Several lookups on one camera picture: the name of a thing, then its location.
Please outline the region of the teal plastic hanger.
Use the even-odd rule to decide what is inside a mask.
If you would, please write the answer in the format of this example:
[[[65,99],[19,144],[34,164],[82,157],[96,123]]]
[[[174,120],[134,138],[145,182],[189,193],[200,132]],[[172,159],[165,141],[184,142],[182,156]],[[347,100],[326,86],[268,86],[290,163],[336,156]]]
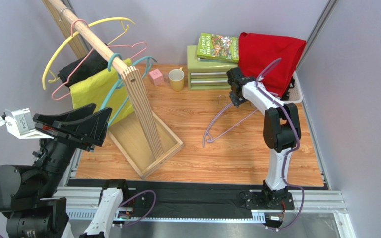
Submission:
[[[154,56],[143,56],[136,61],[125,60],[119,53],[114,53],[108,58],[107,70],[113,74],[113,79],[103,83],[108,88],[103,93],[99,106],[101,110],[112,110],[108,127],[114,126],[135,111],[131,84],[139,79],[143,80],[157,62]]]

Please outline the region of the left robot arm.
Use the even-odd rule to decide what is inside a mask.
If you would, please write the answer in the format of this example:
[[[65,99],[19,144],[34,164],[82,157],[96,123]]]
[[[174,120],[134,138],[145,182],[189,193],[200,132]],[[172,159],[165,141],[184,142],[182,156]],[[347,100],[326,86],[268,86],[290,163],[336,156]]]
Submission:
[[[106,137],[110,107],[95,103],[57,114],[5,109],[0,127],[19,139],[38,139],[32,165],[0,165],[0,213],[11,238],[70,238],[67,199],[54,198],[75,152],[92,151]]]

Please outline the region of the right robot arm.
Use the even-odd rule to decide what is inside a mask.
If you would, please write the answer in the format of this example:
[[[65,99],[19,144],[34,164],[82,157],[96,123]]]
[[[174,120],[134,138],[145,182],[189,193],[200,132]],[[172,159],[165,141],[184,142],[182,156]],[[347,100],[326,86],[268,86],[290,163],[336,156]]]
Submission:
[[[238,107],[249,101],[264,115],[263,138],[270,149],[270,160],[260,201],[265,208],[279,208],[288,199],[290,157],[300,146],[297,106],[280,101],[265,89],[260,79],[244,76],[238,67],[228,70],[226,75],[232,104]]]

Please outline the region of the black white patterned trousers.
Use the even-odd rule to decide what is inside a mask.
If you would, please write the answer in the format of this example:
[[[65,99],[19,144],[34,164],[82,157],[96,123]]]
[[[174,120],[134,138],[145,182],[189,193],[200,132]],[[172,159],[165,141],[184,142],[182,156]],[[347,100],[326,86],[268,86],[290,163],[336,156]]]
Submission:
[[[291,90],[295,88],[295,79],[294,77],[291,78],[290,83],[288,84],[285,92],[283,93],[282,97],[280,98],[281,101],[289,101],[290,100],[290,93]]]

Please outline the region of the red trousers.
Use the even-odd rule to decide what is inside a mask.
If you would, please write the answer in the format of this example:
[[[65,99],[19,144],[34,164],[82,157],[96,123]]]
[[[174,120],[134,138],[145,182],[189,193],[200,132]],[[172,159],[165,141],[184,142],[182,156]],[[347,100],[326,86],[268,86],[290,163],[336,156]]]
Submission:
[[[244,76],[258,77],[276,59],[280,62],[262,83],[270,93],[282,97],[291,82],[306,41],[289,36],[242,32],[238,38],[238,67]]]

